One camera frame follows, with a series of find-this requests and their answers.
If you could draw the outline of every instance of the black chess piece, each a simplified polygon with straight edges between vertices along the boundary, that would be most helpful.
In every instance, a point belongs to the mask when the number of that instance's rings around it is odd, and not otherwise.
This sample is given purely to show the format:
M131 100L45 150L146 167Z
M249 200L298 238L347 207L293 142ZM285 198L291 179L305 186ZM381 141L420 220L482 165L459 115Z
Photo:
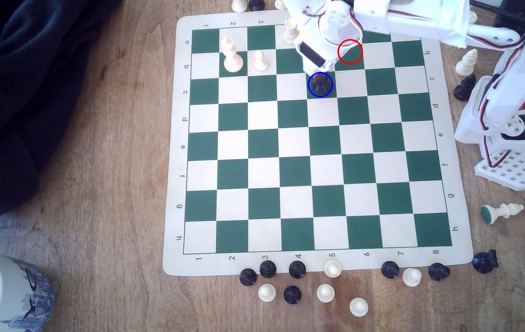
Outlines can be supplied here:
M302 291L296 286L288 286L283 292L283 298L288 304L297 304L302 299Z
M388 260L381 266L381 273L388 279L393 279L400 273L400 267L396 262Z
M260 266L261 275L265 278L272 278L277 273L277 266L270 260L265 260Z
M472 94L474 86L476 86L476 75L471 74L463 79L461 84L455 87L453 90L453 96L455 96L460 102L467 102Z
M472 260L472 266L481 274L492 272L494 268L498 267L496 251L494 249L490 249L488 252L476 253Z
M240 282L244 286L252 286L257 282L257 273L253 269L243 269L240 272Z
M433 263L428 268L428 275L435 281L443 281L451 274L451 270L441 263Z

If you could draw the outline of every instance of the mug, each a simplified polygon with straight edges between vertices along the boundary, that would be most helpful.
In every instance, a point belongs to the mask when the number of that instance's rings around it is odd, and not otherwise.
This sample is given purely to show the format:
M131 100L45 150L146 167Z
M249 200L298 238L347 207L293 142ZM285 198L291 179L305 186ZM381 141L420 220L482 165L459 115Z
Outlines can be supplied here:
M0 332L40 332L53 301L53 287L43 271L0 255Z

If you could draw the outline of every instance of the chess mat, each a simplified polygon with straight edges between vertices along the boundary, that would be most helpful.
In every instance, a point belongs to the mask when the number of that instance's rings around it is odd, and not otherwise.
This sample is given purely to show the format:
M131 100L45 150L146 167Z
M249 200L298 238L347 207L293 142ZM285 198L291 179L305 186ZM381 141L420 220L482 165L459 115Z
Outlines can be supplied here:
M440 44L363 36L315 97L288 11L178 22L163 267L232 275L270 259L323 271L473 256ZM244 60L223 66L230 36ZM252 65L264 51L267 70ZM354 62L357 46L343 57Z

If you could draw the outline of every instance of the wooden table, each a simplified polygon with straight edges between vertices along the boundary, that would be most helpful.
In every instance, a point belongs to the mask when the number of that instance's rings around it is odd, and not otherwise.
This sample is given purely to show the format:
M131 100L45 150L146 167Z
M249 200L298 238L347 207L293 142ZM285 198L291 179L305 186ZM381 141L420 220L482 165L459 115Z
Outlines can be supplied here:
M273 5L267 0L267 8ZM336 298L316 299L322 272L298 282L296 306L259 300L237 276L177 277L162 269L176 22L230 10L230 0L127 0L95 43L78 106L39 194L0 217L0 253L32 262L55 281L56 307L46 331L525 331L525 209L492 226L482 204L522 203L474 175L478 147L458 144L474 252L496 249L500 268L480 275L451 267L441 283L416 288L378 270L344 271L330 282ZM491 17L480 13L480 22ZM443 45L449 90L465 50ZM489 74L500 54L481 51L475 74ZM463 103L450 94L453 118ZM282 290L291 282L278 275ZM349 313L353 296L369 303Z

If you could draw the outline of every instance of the white square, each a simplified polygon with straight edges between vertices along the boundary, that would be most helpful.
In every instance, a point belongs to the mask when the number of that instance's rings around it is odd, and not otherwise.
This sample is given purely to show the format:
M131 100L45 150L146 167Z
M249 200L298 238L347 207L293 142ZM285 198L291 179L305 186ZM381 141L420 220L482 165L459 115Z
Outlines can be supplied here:
M406 151L436 150L435 128L432 121L402 122Z
M336 95L342 97L363 97L367 95L365 70L343 70L336 72Z
M249 159L248 188L279 188L279 158Z
M381 240L384 247L415 247L414 215L380 215Z
M248 220L248 189L220 189L217 192L218 220Z
M189 107L189 132L218 131L218 104L191 105Z
M310 156L310 175L312 185L344 184L342 156L339 154Z
M310 127L337 126L338 99L317 98L307 100L307 125Z
M427 74L424 66L396 67L396 85L398 94L428 92Z
M310 155L310 131L307 127L279 128L279 156Z
M339 128L340 153L370 154L373 152L371 124L344 124Z
M219 77L219 53L193 53L191 56L191 79L214 79Z
M394 68L391 42L370 42L363 44L365 69Z
M247 158L248 131L218 132L218 160Z
M442 181L412 181L410 197L414 213L447 212Z
M248 251L281 251L281 219L249 220Z
M302 101L307 99L305 73L277 75L277 100Z
M314 206L311 198L311 186L279 188L281 218L311 218Z
M379 215L377 184L356 183L345 185L346 215Z
M315 217L314 218L314 248L348 249L349 231L346 217Z
M187 162L187 191L216 190L218 188L218 161Z
M221 40L223 36L227 35L234 42L237 51L245 51L248 49L248 28L226 28L219 29L219 51L222 52Z
M369 122L372 124L388 124L402 122L400 100L397 94L380 94L367 96L369 105Z
M248 102L248 76L220 77L219 79L220 104Z
M215 253L216 222L185 222L185 253Z
M277 129L277 101L248 103L248 129Z
M406 152L376 152L373 154L375 182L397 183L408 182L408 164Z

